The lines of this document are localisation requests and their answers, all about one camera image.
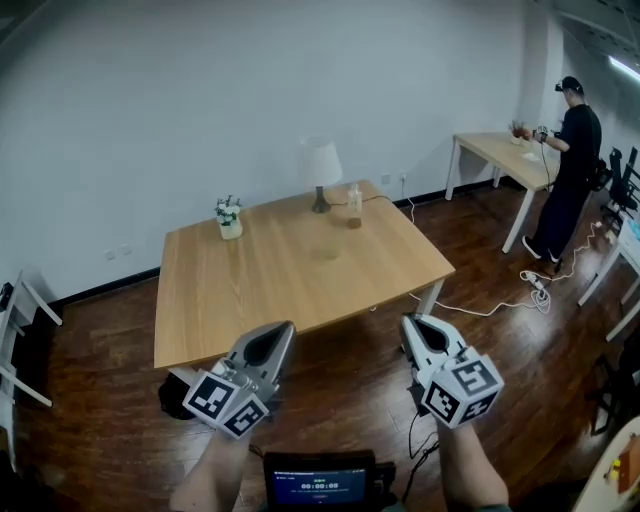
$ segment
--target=potted plant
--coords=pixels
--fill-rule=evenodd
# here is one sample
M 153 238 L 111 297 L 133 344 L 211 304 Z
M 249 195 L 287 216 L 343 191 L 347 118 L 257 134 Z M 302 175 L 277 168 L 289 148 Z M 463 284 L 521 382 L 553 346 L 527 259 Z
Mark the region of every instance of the potted plant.
M 216 218 L 220 224 L 220 234 L 224 240 L 238 238 L 242 234 L 240 222 L 240 199 L 233 200 L 233 196 L 226 199 L 218 199 L 216 205 Z
M 516 146 L 522 145 L 527 134 L 524 123 L 514 119 L 509 125 L 509 131 L 511 132 L 511 144 L 515 144 Z

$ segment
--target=wooden floor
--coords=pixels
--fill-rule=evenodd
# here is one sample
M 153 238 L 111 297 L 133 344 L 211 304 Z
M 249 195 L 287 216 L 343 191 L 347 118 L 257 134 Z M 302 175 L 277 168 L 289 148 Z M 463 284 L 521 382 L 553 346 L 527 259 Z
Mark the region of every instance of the wooden floor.
M 536 265 L 519 243 L 509 255 L 500 251 L 523 195 L 507 187 L 483 189 L 416 208 L 416 224 L 457 269 L 441 302 L 488 311 L 503 300 L 529 299 L 518 272 Z M 545 199 L 538 196 L 529 233 Z M 596 212 L 589 210 L 575 245 L 584 243 Z M 607 436 L 590 437 L 594 408 L 583 395 L 594 386 L 595 359 L 606 353 L 613 360 L 620 351 L 604 337 L 622 317 L 619 299 L 632 274 L 620 264 L 579 308 L 609 247 L 602 232 L 593 245 L 579 256 L 572 279 L 550 287 L 548 316 L 524 308 L 490 318 L 434 310 L 468 344 L 490 354 L 506 382 L 477 430 L 516 503 L 542 483 L 587 476 L 607 442 Z M 65 510 L 165 510 L 172 488 L 207 443 L 207 426 L 172 419 L 158 405 L 166 373 L 152 369 L 156 293 L 157 280 L 151 280 L 68 306 L 52 344 L 29 346 L 30 357 L 48 354 L 40 371 L 54 407 L 19 397 L 18 459 L 63 472 L 58 491 Z M 413 466 L 407 434 L 415 410 L 405 390 L 410 372 L 398 350 L 399 319 L 414 308 L 407 297 L 298 338 L 285 404 L 273 423 L 258 428 L 254 443 L 263 450 L 371 448 L 378 460 L 397 463 L 394 490 L 402 494 Z M 430 417 L 418 420 L 415 446 L 433 430 Z M 250 462 L 239 510 L 254 510 L 265 497 L 260 462 L 254 456 Z M 435 453 L 419 470 L 409 510 L 444 510 L 438 463 Z

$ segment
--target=sneaker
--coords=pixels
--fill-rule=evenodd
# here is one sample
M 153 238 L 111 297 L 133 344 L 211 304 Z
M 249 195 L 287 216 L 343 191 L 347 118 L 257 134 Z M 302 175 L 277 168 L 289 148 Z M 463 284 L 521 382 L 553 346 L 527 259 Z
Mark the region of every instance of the sneaker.
M 542 256 L 540 256 L 536 251 L 533 250 L 533 240 L 531 240 L 531 238 L 529 238 L 528 236 L 522 237 L 522 245 L 524 245 L 524 248 L 529 251 L 531 256 L 533 256 L 535 259 L 539 260 L 540 258 L 542 258 Z

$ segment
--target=black pants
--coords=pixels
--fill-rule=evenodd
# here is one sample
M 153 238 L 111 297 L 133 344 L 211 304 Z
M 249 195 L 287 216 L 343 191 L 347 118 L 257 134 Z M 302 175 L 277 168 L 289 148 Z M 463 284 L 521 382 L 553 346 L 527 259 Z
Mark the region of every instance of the black pants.
M 549 252 L 559 258 L 573 236 L 588 197 L 589 189 L 585 186 L 554 186 L 540 214 L 533 250 L 543 258 L 548 258 Z

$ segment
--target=desk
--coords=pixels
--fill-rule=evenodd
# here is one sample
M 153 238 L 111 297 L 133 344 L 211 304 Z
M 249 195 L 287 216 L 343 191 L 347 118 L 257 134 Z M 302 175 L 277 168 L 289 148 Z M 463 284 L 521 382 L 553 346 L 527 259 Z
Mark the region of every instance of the desk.
M 244 234 L 224 241 L 215 220 L 167 234 L 156 310 L 156 368 L 226 354 L 244 333 L 291 320 L 299 333 L 424 290 L 430 311 L 454 268 L 368 181 L 362 227 L 346 206 L 311 211 L 303 194 L 240 213 Z M 346 203 L 348 186 L 326 190 Z
M 627 260 L 635 273 L 640 276 L 640 240 L 638 240 L 633 234 L 633 230 L 631 229 L 631 225 L 629 224 L 628 219 L 625 219 L 622 223 L 622 229 L 620 230 L 620 235 L 618 236 L 616 245 L 613 247 L 613 249 L 611 249 L 611 252 L 607 256 L 607 259 L 604 261 L 600 270 L 598 270 L 598 275 L 593 280 L 584 295 L 578 301 L 579 306 L 582 306 L 585 302 L 587 302 L 589 297 L 591 297 L 591 294 L 596 290 L 598 286 L 600 286 L 600 283 L 602 283 L 604 278 L 607 276 L 607 274 L 611 270 L 611 267 L 613 267 L 613 264 L 618 259 L 618 256 L 622 256 L 625 260 Z M 629 288 L 629 291 L 625 293 L 624 297 L 621 300 L 622 304 L 629 300 L 633 292 L 638 288 L 638 285 L 640 285 L 640 278 L 637 278 L 631 285 L 631 288 Z M 638 314 L 638 311 L 640 311 L 640 300 L 629 310 L 629 312 L 624 316 L 620 323 L 616 325 L 609 334 L 607 334 L 607 341 L 611 341 L 613 338 L 615 338 L 618 333 L 629 323 L 629 321 Z
M 547 171 L 542 161 L 531 162 L 522 157 L 525 153 L 534 153 L 538 158 L 541 158 L 540 148 L 536 142 L 531 142 L 527 146 L 516 146 L 511 144 L 510 138 L 511 136 L 507 133 L 460 133 L 454 135 L 453 153 L 451 155 L 451 166 L 449 167 L 447 193 L 445 196 L 450 201 L 455 184 L 460 183 L 461 147 L 493 164 L 494 187 L 498 186 L 502 173 L 507 174 L 525 187 L 527 193 L 511 227 L 507 241 L 502 247 L 502 252 L 505 254 L 511 250 L 511 246 L 516 236 L 518 236 L 534 194 L 538 190 L 547 187 L 549 183 L 553 183 L 556 180 L 558 171 L 558 162 L 554 159 L 547 158 L 547 167 L 549 168 L 549 176 L 547 176 Z
M 573 507 L 573 512 L 631 510 L 633 504 L 637 502 L 637 499 L 632 498 L 635 485 L 632 485 L 627 492 L 618 494 L 618 482 L 610 482 L 604 478 L 604 475 L 609 472 L 613 461 L 618 458 L 622 450 L 627 446 L 629 439 L 631 439 L 631 434 L 640 435 L 640 417 L 632 419 L 622 427 L 620 432 L 613 438 L 613 441 L 609 443 L 595 469 L 591 472 L 587 485 Z

